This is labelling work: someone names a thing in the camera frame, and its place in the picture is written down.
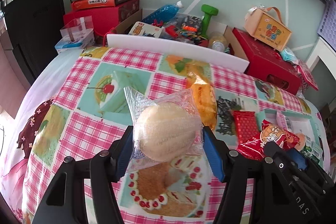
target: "orange handle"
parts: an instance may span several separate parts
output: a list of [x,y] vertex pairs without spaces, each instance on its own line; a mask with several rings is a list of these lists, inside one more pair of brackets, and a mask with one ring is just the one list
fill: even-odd
[[266,11],[270,11],[270,10],[272,10],[272,9],[274,9],[276,12],[277,12],[277,15],[278,15],[278,17],[279,17],[279,20],[280,20],[280,22],[282,23],[282,24],[284,24],[283,22],[282,22],[282,19],[281,19],[281,13],[280,13],[280,10],[277,8],[277,7],[268,7],[268,8],[266,8]]

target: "orange snack bag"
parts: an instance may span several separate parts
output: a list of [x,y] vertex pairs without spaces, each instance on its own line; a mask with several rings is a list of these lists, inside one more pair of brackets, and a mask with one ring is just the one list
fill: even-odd
[[217,124],[217,104],[214,88],[210,80],[197,67],[188,71],[186,88],[191,88],[202,123],[214,130]]

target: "blue gripper pad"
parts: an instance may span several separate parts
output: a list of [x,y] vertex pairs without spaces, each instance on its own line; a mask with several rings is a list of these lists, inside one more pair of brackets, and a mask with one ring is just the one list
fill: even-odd
[[296,162],[299,169],[306,170],[306,168],[308,167],[306,159],[304,156],[301,155],[299,151],[297,151],[295,148],[292,148],[289,149],[286,153],[292,159],[292,161]]
[[212,142],[212,138],[209,136],[209,133],[204,129],[203,129],[203,140],[204,140],[203,149],[209,161],[212,173],[216,178],[219,179],[219,181],[223,182],[225,179],[225,173],[223,170],[223,161],[216,149],[215,144]]
[[126,169],[128,167],[130,158],[133,153],[133,127],[132,132],[128,133],[128,136],[125,140],[125,143],[121,149],[118,161],[117,161],[117,170],[115,176],[118,180],[125,175]]

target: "red candy wrapper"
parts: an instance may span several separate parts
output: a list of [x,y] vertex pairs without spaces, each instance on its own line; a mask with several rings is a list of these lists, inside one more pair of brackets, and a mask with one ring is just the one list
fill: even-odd
[[264,155],[264,146],[267,142],[275,142],[280,148],[289,150],[293,148],[299,141],[299,138],[277,125],[272,124],[266,120],[263,120],[262,131],[247,142],[241,143],[237,147],[237,151],[246,158],[252,160],[262,160]]
[[253,111],[234,111],[233,118],[235,119],[239,144],[245,143],[256,134],[259,134]]

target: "strawberry cake print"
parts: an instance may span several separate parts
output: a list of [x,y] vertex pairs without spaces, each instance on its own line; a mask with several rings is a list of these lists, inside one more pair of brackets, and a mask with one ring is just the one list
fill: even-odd
[[204,156],[183,155],[126,173],[118,204],[121,210],[165,217],[205,217],[211,173]]
[[77,109],[128,126],[132,119],[124,87],[131,86],[144,94],[150,75],[147,71],[101,63],[86,86]]

